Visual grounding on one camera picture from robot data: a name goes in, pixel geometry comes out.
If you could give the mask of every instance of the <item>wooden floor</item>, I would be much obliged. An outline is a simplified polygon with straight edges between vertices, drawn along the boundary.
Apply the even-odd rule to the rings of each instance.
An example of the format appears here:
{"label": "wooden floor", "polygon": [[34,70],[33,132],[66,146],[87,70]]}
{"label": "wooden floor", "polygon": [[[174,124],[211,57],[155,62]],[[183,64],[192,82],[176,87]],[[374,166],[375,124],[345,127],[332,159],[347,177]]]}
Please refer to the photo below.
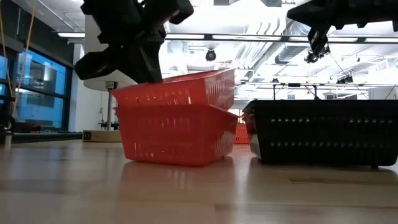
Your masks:
{"label": "wooden floor", "polygon": [[262,166],[246,146],[204,168],[130,162],[120,144],[0,149],[1,224],[398,223],[398,166]]}

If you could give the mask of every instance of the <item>orange object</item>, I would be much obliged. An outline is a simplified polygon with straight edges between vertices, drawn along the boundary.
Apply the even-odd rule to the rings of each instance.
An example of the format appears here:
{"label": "orange object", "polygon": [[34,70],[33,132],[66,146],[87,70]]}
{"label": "orange object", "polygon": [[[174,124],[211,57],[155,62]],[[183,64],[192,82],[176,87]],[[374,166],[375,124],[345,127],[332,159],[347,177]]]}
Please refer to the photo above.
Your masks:
{"label": "orange object", "polygon": [[249,136],[245,124],[238,124],[236,126],[234,144],[249,144]]}
{"label": "orange object", "polygon": [[129,106],[118,95],[126,158],[204,166],[232,151],[238,117],[210,105]]}
{"label": "orange object", "polygon": [[228,110],[234,104],[234,70],[194,73],[113,90],[129,107],[159,105],[213,105]]}

